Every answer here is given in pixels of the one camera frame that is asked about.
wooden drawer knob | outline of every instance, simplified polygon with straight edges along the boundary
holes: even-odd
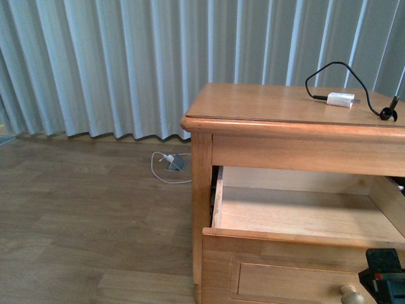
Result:
[[[353,286],[342,286],[340,288],[340,294],[342,295],[340,299],[342,304],[363,304],[365,302],[363,296],[359,294]]]

black object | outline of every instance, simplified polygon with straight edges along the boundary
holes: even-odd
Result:
[[[381,112],[380,112],[381,120],[388,120],[391,117],[394,117],[394,121],[395,122],[397,121],[398,114],[394,109],[397,106],[398,101],[399,101],[399,95],[394,96],[394,98],[391,101],[391,104],[390,104],[389,108],[384,108],[384,109],[381,110]]]
[[[211,179],[211,204],[210,204],[210,207],[209,207],[209,216],[210,216],[209,222],[211,223],[211,225],[213,223],[213,217],[214,217],[216,181],[218,180],[219,171],[220,171],[219,166],[213,166],[212,179]]]
[[[368,268],[359,273],[360,283],[378,304],[405,304],[405,269],[395,249],[368,249]]]
[[[405,196],[405,177],[392,176],[391,179],[399,186],[402,186],[401,193],[403,196]]]

black tool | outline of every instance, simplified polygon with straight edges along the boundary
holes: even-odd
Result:
[[[381,120],[388,120],[391,117],[394,117],[394,121],[395,122],[397,121],[398,114],[394,109],[397,106],[398,101],[399,101],[399,95],[394,96],[394,98],[391,101],[391,104],[390,104],[389,108],[384,108],[384,109],[381,110],[381,112],[380,112]]]
[[[368,268],[359,273],[360,283],[378,304],[405,304],[405,269],[395,249],[368,249]]]

wooden panel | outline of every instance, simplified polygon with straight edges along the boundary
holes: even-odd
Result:
[[[351,92],[361,99],[351,109],[327,106],[313,100],[305,87],[284,85],[207,84],[196,102],[187,112],[188,117],[236,118],[246,120],[272,120],[284,122],[321,122],[325,124],[405,126],[405,103],[396,111],[399,120],[381,121],[370,111],[362,89],[334,89],[317,87],[317,94]],[[377,111],[389,106],[392,97],[370,92],[370,99]]]
[[[262,120],[237,120],[222,118],[183,117],[183,129],[189,132],[256,136],[256,137],[305,137],[310,139],[345,139],[352,141],[376,141],[403,143],[405,128],[364,125],[334,125],[315,123],[271,122]]]
[[[194,303],[192,279],[181,275],[107,270],[92,302],[119,303]]]
[[[192,151],[192,258],[196,301],[201,301],[203,227],[210,226],[212,135],[193,133]]]
[[[372,175],[331,172],[245,167],[224,167],[223,171],[226,187],[367,195],[373,181]]]
[[[213,136],[213,165],[405,176],[405,144]]]
[[[405,243],[363,195],[224,187],[220,216],[222,229]]]
[[[405,237],[405,198],[395,182],[376,177],[371,187],[370,198]]]
[[[238,300],[284,304],[336,304],[340,303],[340,287],[350,285],[366,298],[365,303],[374,303],[373,298],[359,282],[356,272],[254,263],[237,263],[236,266],[234,269],[239,273],[236,276],[237,289],[231,290],[230,296]]]
[[[203,304],[259,303],[230,297],[237,284],[235,265],[238,263],[357,273],[368,267],[367,248],[397,248],[400,261],[405,265],[405,245],[399,243],[370,240],[347,242],[330,237],[317,237],[315,240],[308,236],[214,228],[204,228],[203,234]]]

curtain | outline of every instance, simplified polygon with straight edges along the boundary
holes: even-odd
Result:
[[[0,0],[0,117],[16,134],[177,134],[207,82],[302,86],[345,61],[405,93],[405,0]],[[341,66],[315,86],[359,87]]]

